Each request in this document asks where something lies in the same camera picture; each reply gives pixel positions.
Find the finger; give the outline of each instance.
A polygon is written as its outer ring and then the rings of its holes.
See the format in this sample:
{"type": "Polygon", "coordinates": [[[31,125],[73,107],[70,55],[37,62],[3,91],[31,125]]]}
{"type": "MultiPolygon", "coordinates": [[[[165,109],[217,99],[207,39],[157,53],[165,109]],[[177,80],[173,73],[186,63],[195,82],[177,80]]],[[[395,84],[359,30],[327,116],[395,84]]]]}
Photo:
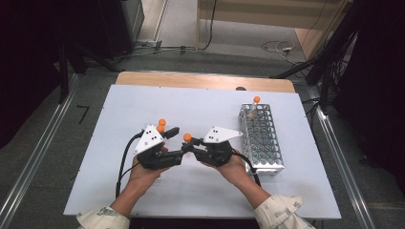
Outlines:
{"type": "Polygon", "coordinates": [[[214,168],[214,169],[216,169],[217,167],[215,167],[215,166],[213,166],[213,165],[210,165],[210,164],[207,164],[207,163],[204,163],[204,162],[200,162],[201,164],[203,164],[203,165],[205,165],[206,167],[211,167],[211,168],[214,168]]]}
{"type": "Polygon", "coordinates": [[[241,152],[239,152],[236,149],[232,149],[232,153],[237,154],[237,155],[241,155],[241,152]]]}
{"type": "Polygon", "coordinates": [[[244,160],[240,156],[232,156],[230,160],[234,161],[235,163],[245,165],[244,160]]]}
{"type": "Polygon", "coordinates": [[[135,164],[137,164],[139,161],[138,161],[138,159],[137,159],[137,156],[134,156],[134,159],[132,160],[132,163],[135,165],[135,164]]]}
{"type": "Polygon", "coordinates": [[[163,173],[164,171],[169,170],[170,168],[172,168],[172,167],[167,167],[167,168],[164,168],[164,169],[159,169],[159,170],[157,170],[157,171],[158,171],[159,174],[161,174],[161,173],[163,173]]]}
{"type": "Polygon", "coordinates": [[[167,148],[164,147],[164,146],[162,146],[162,147],[160,148],[160,150],[161,150],[162,152],[164,152],[164,153],[169,152],[169,149],[167,149],[167,148]]]}

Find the gray floor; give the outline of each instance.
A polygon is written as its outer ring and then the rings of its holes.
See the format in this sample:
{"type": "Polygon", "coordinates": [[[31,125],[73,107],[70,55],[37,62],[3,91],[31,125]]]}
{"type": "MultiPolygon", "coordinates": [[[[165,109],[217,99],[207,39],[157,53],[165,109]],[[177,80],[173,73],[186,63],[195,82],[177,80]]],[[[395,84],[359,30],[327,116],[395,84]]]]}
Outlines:
{"type": "MultiPolygon", "coordinates": [[[[286,29],[280,29],[281,36],[286,29]]],[[[181,43],[181,37],[169,39],[162,28],[160,37],[166,37],[166,45],[187,45],[181,43]]],[[[244,44],[244,40],[235,41],[244,44]]],[[[267,77],[282,73],[291,67],[286,60],[277,57],[246,56],[228,52],[163,52],[154,55],[128,57],[115,63],[127,71],[165,71],[185,73],[226,73],[267,77]]],[[[105,68],[90,63],[91,68],[81,77],[73,101],[57,130],[53,141],[41,163],[33,181],[17,209],[10,228],[76,228],[75,217],[63,216],[63,210],[75,181],[75,175],[86,152],[104,99],[111,84],[117,79],[117,73],[110,73],[105,68]],[[90,106],[83,122],[78,124],[83,109],[77,105],[90,106]]],[[[308,88],[302,78],[291,76],[296,92],[303,100],[309,98],[308,88]]],[[[27,120],[12,142],[0,149],[0,198],[4,199],[15,180],[18,178],[36,143],[44,132],[56,108],[59,90],[48,96],[35,113],[27,120]]],[[[358,163],[362,157],[356,145],[355,131],[341,119],[333,107],[329,107],[330,119],[339,139],[342,150],[349,162],[364,199],[369,204],[376,228],[400,228],[405,225],[405,198],[398,190],[393,176],[382,169],[372,168],[358,163]]],[[[313,122],[314,135],[318,141],[320,154],[335,190],[334,194],[342,214],[342,219],[325,220],[324,228],[360,228],[352,208],[348,192],[339,175],[336,163],[330,153],[319,121],[313,122]]]]}
{"type": "MultiPolygon", "coordinates": [[[[163,46],[195,47],[196,15],[197,1],[169,1],[158,40],[162,41],[163,46]]],[[[203,48],[209,40],[209,27],[209,20],[200,21],[200,48],[203,48]]],[[[292,28],[224,21],[215,21],[212,42],[205,52],[283,60],[276,51],[279,41],[282,42],[278,45],[279,51],[286,47],[293,48],[288,54],[288,60],[306,61],[304,54],[300,52],[301,47],[292,28]]]]}

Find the cuff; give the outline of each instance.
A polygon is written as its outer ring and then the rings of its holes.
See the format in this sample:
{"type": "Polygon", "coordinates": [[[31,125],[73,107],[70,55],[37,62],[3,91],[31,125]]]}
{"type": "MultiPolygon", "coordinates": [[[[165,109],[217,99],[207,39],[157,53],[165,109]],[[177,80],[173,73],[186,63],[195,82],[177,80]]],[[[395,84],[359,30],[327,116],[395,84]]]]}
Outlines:
{"type": "Polygon", "coordinates": [[[85,229],[109,228],[126,229],[129,228],[129,219],[118,213],[111,207],[103,207],[99,210],[81,212],[76,216],[77,221],[85,229]]]}
{"type": "Polygon", "coordinates": [[[261,228],[277,228],[290,217],[297,218],[294,213],[303,202],[300,197],[271,196],[254,210],[255,218],[261,228]]]}

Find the metal frame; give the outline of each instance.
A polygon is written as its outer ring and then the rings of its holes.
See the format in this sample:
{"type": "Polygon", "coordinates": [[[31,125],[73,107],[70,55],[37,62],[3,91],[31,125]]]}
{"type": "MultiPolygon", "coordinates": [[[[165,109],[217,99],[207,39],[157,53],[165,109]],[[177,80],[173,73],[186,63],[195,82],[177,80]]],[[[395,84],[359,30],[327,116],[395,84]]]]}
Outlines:
{"type": "Polygon", "coordinates": [[[71,88],[70,93],[68,94],[64,102],[56,107],[56,110],[51,118],[51,121],[48,123],[47,128],[45,129],[44,133],[39,139],[38,144],[33,150],[32,155],[30,156],[30,159],[28,160],[18,179],[11,187],[11,190],[9,191],[6,200],[4,201],[1,208],[0,228],[6,229],[10,226],[13,216],[19,204],[21,203],[21,200],[25,196],[31,181],[35,176],[36,170],[41,164],[43,157],[47,153],[48,147],[50,146],[53,140],[53,136],[56,133],[59,124],[63,119],[63,116],[65,115],[66,111],[69,108],[69,105],[71,104],[71,101],[75,95],[75,91],[80,80],[81,75],[78,74],[73,75],[70,82],[71,88]]]}
{"type": "Polygon", "coordinates": [[[164,3],[163,3],[163,8],[161,9],[161,12],[160,12],[158,25],[156,26],[155,33],[154,33],[154,36],[153,36],[154,41],[158,41],[159,34],[160,34],[160,29],[161,29],[161,23],[163,22],[164,15],[166,14],[168,2],[169,2],[169,0],[165,0],[164,3]]]}
{"type": "MultiPolygon", "coordinates": [[[[316,90],[315,86],[309,87],[309,95],[311,98],[319,97],[319,93],[316,90]]],[[[325,116],[319,107],[316,109],[316,112],[318,114],[322,129],[325,133],[325,137],[327,138],[327,141],[330,145],[330,150],[336,162],[339,174],[342,177],[343,183],[345,184],[346,190],[349,194],[349,198],[351,199],[354,212],[357,214],[357,218],[361,228],[376,228],[373,222],[373,218],[370,215],[369,208],[367,207],[367,203],[363,199],[361,191],[358,188],[355,178],[352,174],[352,170],[348,162],[346,161],[345,155],[343,154],[336,135],[334,134],[329,117],[325,116]]]]}

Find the sleeve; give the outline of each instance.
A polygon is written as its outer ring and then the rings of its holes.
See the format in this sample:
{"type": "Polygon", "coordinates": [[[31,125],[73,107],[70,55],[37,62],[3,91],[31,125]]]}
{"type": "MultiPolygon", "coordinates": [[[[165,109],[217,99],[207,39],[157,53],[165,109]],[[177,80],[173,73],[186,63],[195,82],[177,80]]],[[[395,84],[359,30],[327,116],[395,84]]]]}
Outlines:
{"type": "Polygon", "coordinates": [[[303,202],[300,197],[271,196],[254,210],[255,218],[261,229],[314,228],[295,214],[303,202]]]}
{"type": "Polygon", "coordinates": [[[86,211],[77,214],[79,229],[127,229],[129,219],[118,213],[111,207],[103,207],[98,210],[86,211]]]}

